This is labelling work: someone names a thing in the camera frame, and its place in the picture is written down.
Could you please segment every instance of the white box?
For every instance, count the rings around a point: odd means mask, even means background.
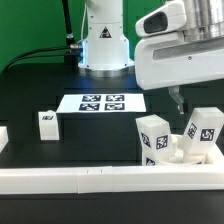
[[[170,126],[157,115],[136,119],[142,149],[153,161],[167,159],[174,155]]]
[[[56,112],[39,112],[41,140],[59,140],[58,120]]]
[[[224,114],[216,107],[196,108],[181,140],[181,148],[189,154],[207,153],[223,127]]]
[[[8,133],[6,127],[0,127],[0,153],[8,143]]]

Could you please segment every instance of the green backdrop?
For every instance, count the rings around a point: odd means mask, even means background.
[[[160,0],[124,0],[124,34],[130,40],[132,58],[139,41],[135,33],[136,21],[160,5]],[[76,40],[79,40],[84,0],[69,0],[69,6],[73,33]],[[19,54],[64,45],[65,26],[61,0],[0,1],[0,71]],[[46,59],[35,59],[32,62],[46,62]]]

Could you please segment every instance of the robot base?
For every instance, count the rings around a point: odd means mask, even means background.
[[[113,77],[119,77],[119,76],[123,76],[123,75],[127,75],[127,74],[135,72],[135,66],[134,66],[134,62],[132,62],[127,67],[117,69],[117,70],[92,70],[88,68],[79,68],[79,72],[81,74],[85,74],[85,75],[89,75],[93,77],[113,78]]]

